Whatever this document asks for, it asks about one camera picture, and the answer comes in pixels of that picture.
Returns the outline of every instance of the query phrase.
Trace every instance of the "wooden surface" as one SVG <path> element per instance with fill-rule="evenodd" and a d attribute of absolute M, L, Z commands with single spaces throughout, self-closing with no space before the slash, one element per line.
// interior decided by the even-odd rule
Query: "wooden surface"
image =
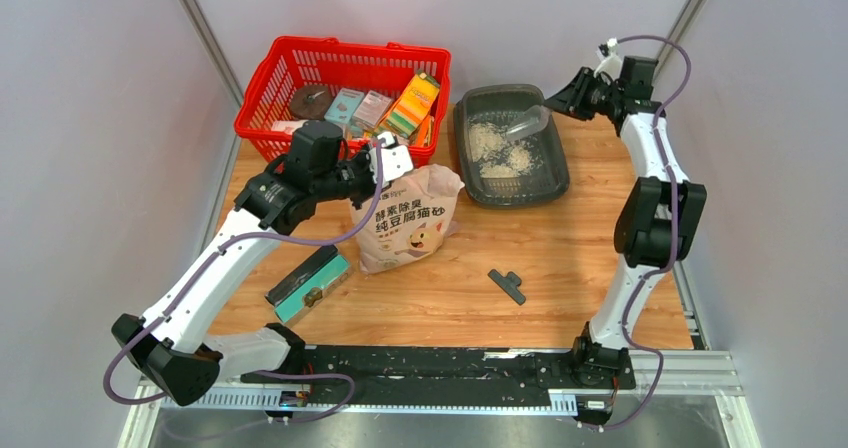
<path fill-rule="evenodd" d="M 431 163 L 451 161 L 452 116 Z M 615 272 L 612 233 L 633 185 L 630 157 L 612 126 L 557 116 L 571 186 L 559 200 L 509 213 L 479 208 L 463 190 L 458 233 L 435 254 L 376 275 L 358 271 L 353 240 L 339 246 L 357 266 L 351 277 L 292 328 L 307 343 L 471 347 L 570 347 L 601 305 Z M 242 143 L 223 215 L 247 180 L 265 168 Z M 294 235 L 326 239 L 349 230 L 349 203 L 319 205 Z M 314 248 L 283 245 L 251 273 L 215 320 L 213 334 L 254 331 L 276 321 L 265 293 Z M 514 271 L 527 302 L 518 306 L 488 277 Z M 671 275 L 657 286 L 636 325 L 636 341 L 691 348 Z"/>

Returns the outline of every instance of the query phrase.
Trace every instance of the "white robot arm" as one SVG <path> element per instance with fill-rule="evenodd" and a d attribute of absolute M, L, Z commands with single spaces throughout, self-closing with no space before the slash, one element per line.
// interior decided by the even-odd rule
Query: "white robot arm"
<path fill-rule="evenodd" d="M 617 46 L 615 39 L 601 45 L 600 65 L 581 68 L 571 83 L 544 103 L 579 120 L 596 114 L 609 118 L 627 146 L 637 177 L 615 226 L 619 257 L 612 284 L 570 353 L 572 377 L 584 386 L 620 376 L 630 346 L 622 323 L 635 325 L 669 260 L 687 256 L 707 197 L 704 186 L 691 183 L 680 168 L 668 141 L 662 105 L 651 100 L 657 60 L 621 59 Z M 672 202 L 673 192 L 676 202 Z M 677 208 L 676 230 L 671 220 L 661 216 L 672 206 Z M 674 242 L 673 231 L 677 232 Z M 673 246 L 675 256 L 671 256 Z"/>
<path fill-rule="evenodd" d="M 377 139 L 385 187 L 413 165 L 407 147 L 394 135 Z M 140 318 L 124 314 L 112 326 L 122 346 L 136 342 L 127 354 L 132 363 L 177 404 L 193 403 L 218 380 L 276 370 L 286 361 L 296 336 L 279 323 L 238 335 L 207 336 L 207 331 L 247 275 L 280 245 L 273 234 L 289 235 L 319 202 L 349 198 L 361 206 L 379 193 L 377 157 L 370 145 L 340 161 L 342 140 L 341 130 L 331 123 L 304 124 L 293 135 L 288 155 L 248 181 L 215 239 L 168 293 Z M 232 244 L 222 251 L 227 241 Z M 150 333 L 144 335 L 145 329 Z"/>

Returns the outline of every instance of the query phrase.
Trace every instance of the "red plastic basket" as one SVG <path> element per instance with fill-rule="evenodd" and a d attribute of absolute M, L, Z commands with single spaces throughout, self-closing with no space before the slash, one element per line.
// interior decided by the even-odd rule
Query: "red plastic basket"
<path fill-rule="evenodd" d="M 435 117 L 433 136 L 426 147 L 409 147 L 415 166 L 426 165 L 436 151 L 439 128 L 450 99 L 450 52 L 438 48 L 389 43 L 385 47 L 341 43 L 336 38 L 283 36 L 274 40 L 268 56 L 259 64 L 235 121 L 236 134 L 250 140 L 267 161 L 287 153 L 288 133 L 271 131 L 277 120 L 293 120 L 289 102 L 304 85 L 330 87 L 333 96 L 341 88 L 374 90 L 397 98 L 418 70 L 441 84 L 430 110 Z M 352 142 L 352 152 L 364 141 Z"/>

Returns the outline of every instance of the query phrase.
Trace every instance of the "gray litter box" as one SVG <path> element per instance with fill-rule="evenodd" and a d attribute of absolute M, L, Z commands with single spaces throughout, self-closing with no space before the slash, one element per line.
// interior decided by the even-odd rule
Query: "gray litter box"
<path fill-rule="evenodd" d="M 521 208 L 555 200 L 568 190 L 568 165 L 553 117 L 545 129 L 523 140 L 522 146 L 536 160 L 524 174 L 484 178 L 483 160 L 474 161 L 471 156 L 472 125 L 492 123 L 499 133 L 506 133 L 516 117 L 543 101 L 541 90 L 533 85 L 495 85 L 469 91 L 456 105 L 454 135 L 462 179 L 468 196 L 479 205 Z"/>

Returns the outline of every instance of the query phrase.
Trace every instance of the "litter scoop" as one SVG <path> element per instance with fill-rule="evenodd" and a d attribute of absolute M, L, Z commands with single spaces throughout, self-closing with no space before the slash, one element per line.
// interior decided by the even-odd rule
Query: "litter scoop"
<path fill-rule="evenodd" d="M 551 119 L 551 110 L 542 105 L 531 106 L 512 122 L 506 130 L 506 139 L 510 143 L 545 129 Z"/>

